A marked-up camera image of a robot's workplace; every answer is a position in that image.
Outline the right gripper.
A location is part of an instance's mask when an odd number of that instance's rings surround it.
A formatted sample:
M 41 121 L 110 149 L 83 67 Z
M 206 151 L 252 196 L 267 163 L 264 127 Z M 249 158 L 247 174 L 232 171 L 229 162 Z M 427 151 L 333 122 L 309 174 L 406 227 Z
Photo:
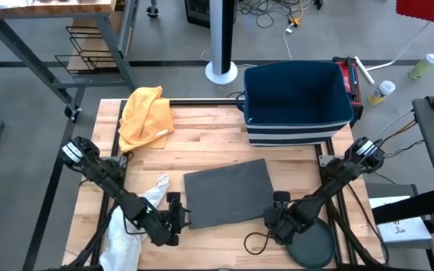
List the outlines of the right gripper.
M 308 195 L 301 199 L 290 199 L 290 192 L 274 192 L 274 207 L 277 209 L 277 221 L 274 223 L 273 218 L 265 218 L 264 225 L 272 227 L 272 237 L 276 244 L 291 245 L 293 243 L 293 236 L 296 233 L 304 233 L 308 230 L 308 224 L 295 213 L 297 204 L 307 198 Z M 273 215 L 273 208 L 266 208 L 264 210 L 265 217 L 272 217 Z

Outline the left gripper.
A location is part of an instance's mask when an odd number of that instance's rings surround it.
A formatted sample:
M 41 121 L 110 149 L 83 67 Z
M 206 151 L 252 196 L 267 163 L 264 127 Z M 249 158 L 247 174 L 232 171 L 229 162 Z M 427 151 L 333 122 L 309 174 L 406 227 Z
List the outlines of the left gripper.
M 157 226 L 151 230 L 151 242 L 156 246 L 177 246 L 179 244 L 178 235 L 185 227 L 190 227 L 191 223 L 183 224 L 183 212 L 191 213 L 182 207 L 180 192 L 169 192 L 167 194 L 167 211 L 156 211 Z

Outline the grey kitchen towel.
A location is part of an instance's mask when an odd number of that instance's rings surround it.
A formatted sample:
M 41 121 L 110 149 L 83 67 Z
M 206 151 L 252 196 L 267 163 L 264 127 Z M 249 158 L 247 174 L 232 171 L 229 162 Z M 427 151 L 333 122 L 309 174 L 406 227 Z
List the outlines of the grey kitchen towel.
M 183 179 L 192 230 L 260 218 L 273 204 L 264 159 L 191 172 Z

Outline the yellow towel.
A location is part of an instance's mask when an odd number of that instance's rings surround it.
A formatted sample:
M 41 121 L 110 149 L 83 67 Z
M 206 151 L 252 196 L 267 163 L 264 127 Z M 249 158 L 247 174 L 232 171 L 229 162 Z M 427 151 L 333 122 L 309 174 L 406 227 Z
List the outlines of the yellow towel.
M 163 87 L 139 87 L 128 97 L 122 111 L 118 144 L 124 153 L 137 148 L 163 149 L 175 128 L 170 100 Z

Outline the dark green round plate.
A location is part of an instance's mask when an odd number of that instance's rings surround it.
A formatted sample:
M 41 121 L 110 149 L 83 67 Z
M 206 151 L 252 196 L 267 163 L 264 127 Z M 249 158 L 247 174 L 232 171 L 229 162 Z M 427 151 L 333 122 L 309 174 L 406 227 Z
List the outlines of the dark green round plate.
M 328 224 L 318 218 L 303 233 L 295 233 L 292 244 L 286 245 L 291 259 L 306 269 L 321 269 L 329 265 L 336 253 L 336 241 Z

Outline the white crumpled cloth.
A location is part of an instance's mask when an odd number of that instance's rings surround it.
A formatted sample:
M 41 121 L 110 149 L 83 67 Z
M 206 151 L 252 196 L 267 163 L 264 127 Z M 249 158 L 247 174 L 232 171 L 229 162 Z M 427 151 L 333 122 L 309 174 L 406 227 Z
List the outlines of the white crumpled cloth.
M 112 212 L 106 237 L 107 245 L 99 256 L 103 271 L 138 271 L 142 242 L 147 235 L 124 221 L 120 206 Z

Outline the navy white striped fabric bin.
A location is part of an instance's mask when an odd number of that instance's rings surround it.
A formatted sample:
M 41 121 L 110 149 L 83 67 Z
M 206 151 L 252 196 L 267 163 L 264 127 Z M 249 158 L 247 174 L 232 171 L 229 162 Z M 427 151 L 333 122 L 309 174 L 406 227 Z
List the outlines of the navy white striped fabric bin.
M 294 60 L 248 68 L 237 102 L 253 146 L 325 142 L 354 118 L 341 67 Z

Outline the white printed box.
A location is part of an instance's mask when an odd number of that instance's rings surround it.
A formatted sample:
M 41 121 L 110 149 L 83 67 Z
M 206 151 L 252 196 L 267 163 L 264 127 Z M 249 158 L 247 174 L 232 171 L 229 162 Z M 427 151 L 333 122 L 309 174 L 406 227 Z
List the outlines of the white printed box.
M 377 231 L 386 245 L 400 248 L 428 249 L 432 235 L 422 218 L 407 218 L 400 221 L 377 224 Z

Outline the black caster wheel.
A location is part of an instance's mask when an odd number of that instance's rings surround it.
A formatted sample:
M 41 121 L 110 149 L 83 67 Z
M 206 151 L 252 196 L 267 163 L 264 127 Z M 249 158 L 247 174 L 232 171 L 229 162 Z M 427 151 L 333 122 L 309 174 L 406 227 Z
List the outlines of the black caster wheel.
M 71 122 L 75 123 L 81 112 L 82 108 L 77 105 L 66 105 L 63 113 Z
M 152 19 L 158 17 L 159 10 L 157 7 L 157 0 L 150 0 L 150 5 L 146 9 L 146 14 Z

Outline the red black tool case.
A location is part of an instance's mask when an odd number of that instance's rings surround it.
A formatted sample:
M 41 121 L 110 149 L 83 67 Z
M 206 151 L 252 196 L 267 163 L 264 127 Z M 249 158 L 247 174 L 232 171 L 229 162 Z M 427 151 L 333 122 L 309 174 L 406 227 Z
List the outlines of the red black tool case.
M 353 119 L 350 122 L 350 126 L 353 127 L 354 124 L 361 119 L 364 110 L 359 87 L 358 66 L 356 60 L 349 56 L 335 56 L 332 62 L 338 64 L 343 73 L 344 85 L 353 108 Z

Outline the black box on floor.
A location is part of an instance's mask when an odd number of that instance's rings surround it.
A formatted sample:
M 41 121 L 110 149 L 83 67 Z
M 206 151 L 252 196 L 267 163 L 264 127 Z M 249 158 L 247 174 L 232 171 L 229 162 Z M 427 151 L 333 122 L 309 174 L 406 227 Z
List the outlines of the black box on floor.
M 184 0 L 184 3 L 187 22 L 209 29 L 209 0 Z

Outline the green bottle white cap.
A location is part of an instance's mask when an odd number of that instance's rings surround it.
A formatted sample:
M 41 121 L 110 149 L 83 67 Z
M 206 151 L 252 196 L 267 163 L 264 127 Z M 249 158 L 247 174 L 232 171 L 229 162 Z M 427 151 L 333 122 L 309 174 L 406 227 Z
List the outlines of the green bottle white cap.
M 434 68 L 434 53 L 428 53 L 408 73 L 412 79 L 421 79 L 425 74 Z

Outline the red ribbed panel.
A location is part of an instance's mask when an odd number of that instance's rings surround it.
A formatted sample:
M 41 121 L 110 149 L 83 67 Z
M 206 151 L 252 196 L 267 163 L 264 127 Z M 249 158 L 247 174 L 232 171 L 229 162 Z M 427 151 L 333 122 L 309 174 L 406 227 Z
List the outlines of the red ribbed panel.
M 396 0 L 396 13 L 434 22 L 434 0 Z

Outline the black metal table rail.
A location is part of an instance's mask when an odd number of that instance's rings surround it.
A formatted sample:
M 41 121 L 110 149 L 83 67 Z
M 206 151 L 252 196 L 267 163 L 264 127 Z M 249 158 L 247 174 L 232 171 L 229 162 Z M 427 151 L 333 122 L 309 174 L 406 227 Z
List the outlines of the black metal table rail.
M 244 102 L 244 98 L 173 98 L 169 101 L 176 106 L 210 106 L 235 105 L 237 102 Z

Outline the wooden workbench grey frame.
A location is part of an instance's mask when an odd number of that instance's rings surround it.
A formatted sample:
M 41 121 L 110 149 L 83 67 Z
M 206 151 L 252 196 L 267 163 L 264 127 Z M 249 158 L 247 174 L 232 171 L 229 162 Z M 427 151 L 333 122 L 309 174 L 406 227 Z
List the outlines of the wooden workbench grey frame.
M 34 0 L 30 6 L 0 10 L 0 41 L 63 104 L 81 107 L 88 87 L 136 89 L 128 49 L 133 39 L 139 0 Z M 10 27 L 9 20 L 72 19 L 74 44 L 68 63 L 70 81 L 61 81 Z

